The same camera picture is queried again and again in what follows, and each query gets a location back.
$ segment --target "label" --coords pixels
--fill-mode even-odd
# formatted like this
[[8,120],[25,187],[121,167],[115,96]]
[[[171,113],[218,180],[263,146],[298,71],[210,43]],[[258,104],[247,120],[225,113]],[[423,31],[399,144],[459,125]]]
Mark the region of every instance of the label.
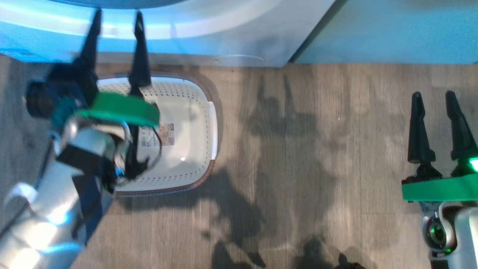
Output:
[[[159,125],[159,137],[163,146],[174,146],[174,123]],[[159,141],[154,131],[149,127],[140,127],[139,146],[159,147]]]

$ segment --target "white laundry basket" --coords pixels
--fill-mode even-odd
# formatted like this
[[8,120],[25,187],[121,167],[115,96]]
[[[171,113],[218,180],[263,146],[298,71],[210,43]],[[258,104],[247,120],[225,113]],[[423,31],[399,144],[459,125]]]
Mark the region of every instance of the white laundry basket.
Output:
[[[161,75],[151,78],[151,86],[141,89],[147,102],[160,111],[163,152],[159,162],[135,181],[117,187],[120,197],[160,195],[184,191],[203,183],[212,171],[217,154],[216,109],[209,92],[181,77]],[[98,81],[100,91],[128,94],[128,78]],[[150,128],[141,128],[138,160],[154,158],[159,141]]]

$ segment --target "floor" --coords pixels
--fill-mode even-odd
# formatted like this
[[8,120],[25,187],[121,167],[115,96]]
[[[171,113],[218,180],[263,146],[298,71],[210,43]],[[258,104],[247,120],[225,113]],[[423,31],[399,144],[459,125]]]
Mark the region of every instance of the floor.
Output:
[[[0,199],[16,182],[36,181],[48,124],[28,116],[22,95],[47,68],[0,57]],[[477,135],[478,66],[154,70],[192,75],[212,93],[221,125],[214,171],[189,192],[115,201],[73,268],[429,267],[418,206],[401,199],[414,170],[411,95],[423,95],[435,167],[449,174],[445,92],[457,93]]]

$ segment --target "dryer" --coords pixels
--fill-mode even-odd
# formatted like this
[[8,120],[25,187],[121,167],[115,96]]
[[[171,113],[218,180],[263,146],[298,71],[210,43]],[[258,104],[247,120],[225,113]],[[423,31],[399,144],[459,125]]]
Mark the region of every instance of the dryer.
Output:
[[0,53],[68,62],[96,7],[98,62],[130,63],[141,9],[151,64],[281,67],[334,0],[0,0]]

